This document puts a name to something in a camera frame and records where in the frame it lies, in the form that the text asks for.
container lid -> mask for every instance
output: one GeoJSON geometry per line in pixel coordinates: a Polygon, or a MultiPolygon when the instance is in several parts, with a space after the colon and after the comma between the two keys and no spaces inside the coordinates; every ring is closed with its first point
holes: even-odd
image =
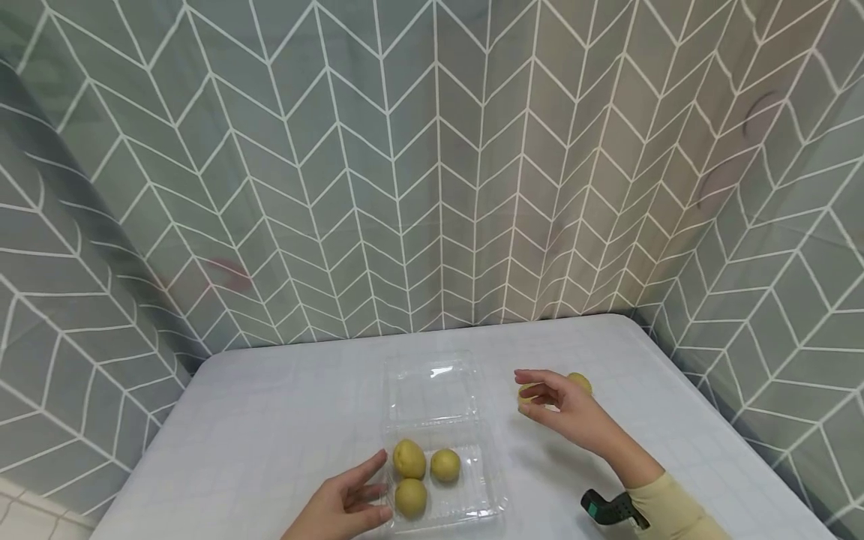
{"type": "Polygon", "coordinates": [[[384,361],[384,424],[476,418],[477,384],[469,351],[389,357],[384,361]]]}

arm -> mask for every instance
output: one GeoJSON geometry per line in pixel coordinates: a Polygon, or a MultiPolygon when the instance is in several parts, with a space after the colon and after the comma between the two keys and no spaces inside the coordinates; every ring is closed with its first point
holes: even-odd
{"type": "Polygon", "coordinates": [[[651,526],[651,540],[722,540],[723,529],[581,386],[546,370],[516,370],[520,392],[532,397],[519,412],[605,460],[651,526]],[[555,405],[559,411],[546,409],[555,405]]]}

clear plastic container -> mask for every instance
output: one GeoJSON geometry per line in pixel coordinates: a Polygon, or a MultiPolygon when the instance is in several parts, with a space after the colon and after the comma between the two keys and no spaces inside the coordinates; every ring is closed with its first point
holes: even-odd
{"type": "Polygon", "coordinates": [[[428,493],[426,511],[407,519],[396,511],[393,497],[402,477],[388,459],[384,478],[389,487],[386,502],[394,511],[392,531],[480,524],[499,516],[507,502],[503,472],[492,431],[479,409],[480,375],[471,353],[388,358],[384,386],[389,405],[384,414],[384,447],[392,454],[399,441],[411,439],[423,449],[427,464],[422,481],[428,493]],[[461,459],[455,482],[443,484],[429,471],[432,454],[442,448],[451,448],[461,459]]]}

white table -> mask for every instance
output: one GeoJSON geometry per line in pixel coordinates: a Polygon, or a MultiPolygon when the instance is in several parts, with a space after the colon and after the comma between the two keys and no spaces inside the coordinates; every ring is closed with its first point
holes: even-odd
{"type": "Polygon", "coordinates": [[[621,491],[608,466],[517,413],[512,370],[543,367],[585,374],[733,537],[834,538],[636,324],[595,315],[218,354],[92,540],[277,540],[322,480],[382,446],[381,360],[460,349],[480,369],[509,498],[502,526],[484,534],[635,537],[626,525],[598,529],[579,505],[590,487],[607,499],[621,491]]]}

gray patterned wall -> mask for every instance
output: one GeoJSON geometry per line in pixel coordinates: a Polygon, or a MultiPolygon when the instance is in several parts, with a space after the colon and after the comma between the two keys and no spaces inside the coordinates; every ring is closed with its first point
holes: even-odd
{"type": "MultiPolygon", "coordinates": [[[[864,538],[864,9],[818,9],[764,145],[638,314],[838,537],[864,538]]],[[[745,48],[771,43],[758,26],[745,48]]]]}
{"type": "Polygon", "coordinates": [[[189,376],[48,190],[50,172],[17,150],[9,120],[0,130],[0,483],[27,487],[22,504],[97,518],[189,376]]]}
{"type": "Polygon", "coordinates": [[[741,150],[692,105],[756,7],[684,6],[18,2],[6,49],[205,358],[635,305],[713,217],[667,165],[741,150]]]}

